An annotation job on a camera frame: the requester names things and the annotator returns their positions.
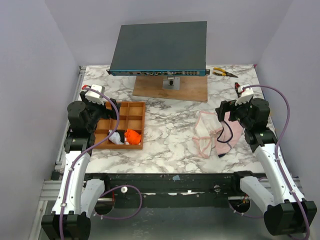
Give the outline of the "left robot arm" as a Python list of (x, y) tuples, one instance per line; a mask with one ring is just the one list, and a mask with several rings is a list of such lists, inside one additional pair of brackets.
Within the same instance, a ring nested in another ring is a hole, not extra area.
[(99, 197), (110, 194), (111, 185), (94, 178), (84, 183), (92, 150), (107, 141), (117, 130), (96, 142), (95, 131), (100, 119), (114, 119), (120, 123), (120, 107), (116, 100), (84, 87), (80, 100), (67, 107), (69, 129), (64, 141), (65, 170), (55, 204), (44, 215), (41, 227), (50, 240), (87, 240), (91, 231), (91, 215)]

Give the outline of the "white pink-trimmed underwear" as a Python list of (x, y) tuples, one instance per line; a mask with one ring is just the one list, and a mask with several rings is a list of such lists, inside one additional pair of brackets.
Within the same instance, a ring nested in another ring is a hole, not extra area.
[(197, 120), (195, 123), (195, 135), (192, 140), (196, 145), (198, 154), (205, 159), (208, 159), (211, 154), (214, 138), (222, 132), (222, 124), (218, 120), (216, 113), (207, 111), (198, 111), (196, 113)]

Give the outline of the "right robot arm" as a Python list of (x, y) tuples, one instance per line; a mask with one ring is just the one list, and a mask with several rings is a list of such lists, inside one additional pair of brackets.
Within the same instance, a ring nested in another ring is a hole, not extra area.
[(230, 191), (241, 196), (246, 193), (263, 213), (264, 224), (273, 236), (305, 234), (310, 237), (310, 225), (317, 213), (316, 204), (306, 200), (291, 177), (274, 132), (267, 126), (269, 103), (261, 98), (237, 104), (236, 100), (222, 101), (215, 109), (218, 119), (237, 121), (244, 128), (245, 141), (261, 163), (270, 189), (266, 189), (253, 173), (234, 174)]

